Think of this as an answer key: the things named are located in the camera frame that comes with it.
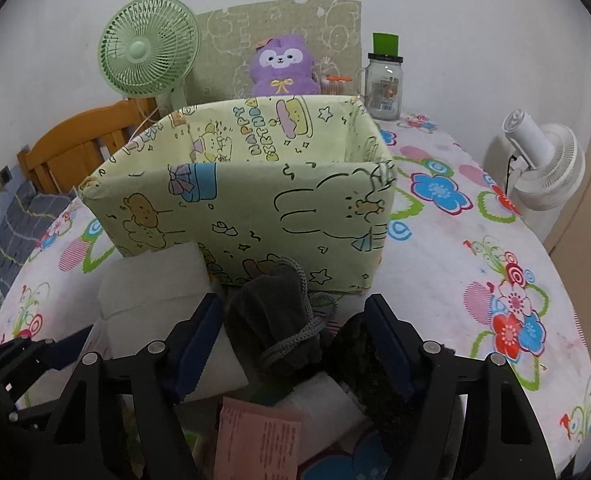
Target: decorated box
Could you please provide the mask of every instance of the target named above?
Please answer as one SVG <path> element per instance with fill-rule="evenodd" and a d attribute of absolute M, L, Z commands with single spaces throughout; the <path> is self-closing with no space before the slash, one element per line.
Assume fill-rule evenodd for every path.
<path fill-rule="evenodd" d="M 80 196 L 124 256 L 195 240 L 223 284 L 285 256 L 312 289 L 361 292 L 386 238 L 391 159 L 356 98 L 234 100 L 161 119 Z"/>

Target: chair backrest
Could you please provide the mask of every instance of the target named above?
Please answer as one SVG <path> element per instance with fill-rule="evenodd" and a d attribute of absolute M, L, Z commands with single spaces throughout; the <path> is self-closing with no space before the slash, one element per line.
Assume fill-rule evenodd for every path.
<path fill-rule="evenodd" d="M 100 146 L 113 155 L 128 142 L 127 128 L 143 131 L 155 99 L 129 99 L 82 112 L 58 124 L 30 150 L 18 153 L 24 176 L 44 193 L 69 192 L 104 162 Z M 151 117 L 155 121 L 157 113 Z"/>

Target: green lid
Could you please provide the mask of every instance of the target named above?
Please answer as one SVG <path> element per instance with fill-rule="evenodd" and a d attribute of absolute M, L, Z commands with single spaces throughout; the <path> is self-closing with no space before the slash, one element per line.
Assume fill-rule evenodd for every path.
<path fill-rule="evenodd" d="M 384 56 L 398 55 L 398 37 L 395 34 L 385 32 L 373 33 L 373 53 L 384 54 Z"/>

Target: pink paper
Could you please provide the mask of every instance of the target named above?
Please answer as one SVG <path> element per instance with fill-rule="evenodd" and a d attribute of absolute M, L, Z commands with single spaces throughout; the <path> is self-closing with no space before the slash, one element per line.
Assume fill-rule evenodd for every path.
<path fill-rule="evenodd" d="M 303 418 L 224 397 L 213 480 L 295 480 Z"/>

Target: purple plush toy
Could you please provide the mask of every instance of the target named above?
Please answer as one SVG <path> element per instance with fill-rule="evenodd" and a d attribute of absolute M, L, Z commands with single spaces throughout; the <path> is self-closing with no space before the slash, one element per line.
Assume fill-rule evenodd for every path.
<path fill-rule="evenodd" d="M 255 81 L 253 97 L 319 94 L 313 62 L 303 37 L 287 34 L 272 38 L 258 48 L 248 71 Z"/>

